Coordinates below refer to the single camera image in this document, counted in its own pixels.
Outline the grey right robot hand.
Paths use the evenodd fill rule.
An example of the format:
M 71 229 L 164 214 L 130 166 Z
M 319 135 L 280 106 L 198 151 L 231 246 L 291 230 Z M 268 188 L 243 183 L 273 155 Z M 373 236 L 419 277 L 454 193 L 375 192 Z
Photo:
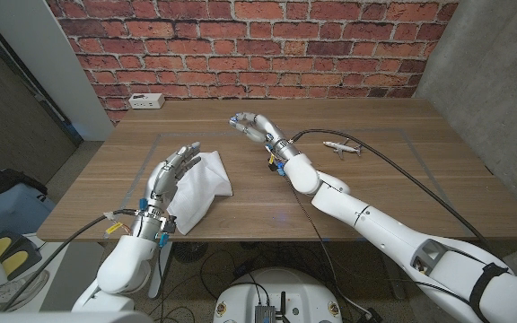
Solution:
M 269 118 L 252 112 L 239 112 L 229 119 L 229 125 L 245 134 L 251 141 L 275 150 L 289 145 L 282 130 Z

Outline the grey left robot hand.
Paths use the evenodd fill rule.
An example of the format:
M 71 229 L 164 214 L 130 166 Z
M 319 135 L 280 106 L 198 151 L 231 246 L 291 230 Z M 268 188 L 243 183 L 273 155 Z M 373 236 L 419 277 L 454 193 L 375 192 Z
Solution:
M 182 146 L 154 168 L 144 193 L 149 213 L 162 214 L 167 209 L 178 190 L 177 183 L 201 161 L 199 152 L 200 142 Z

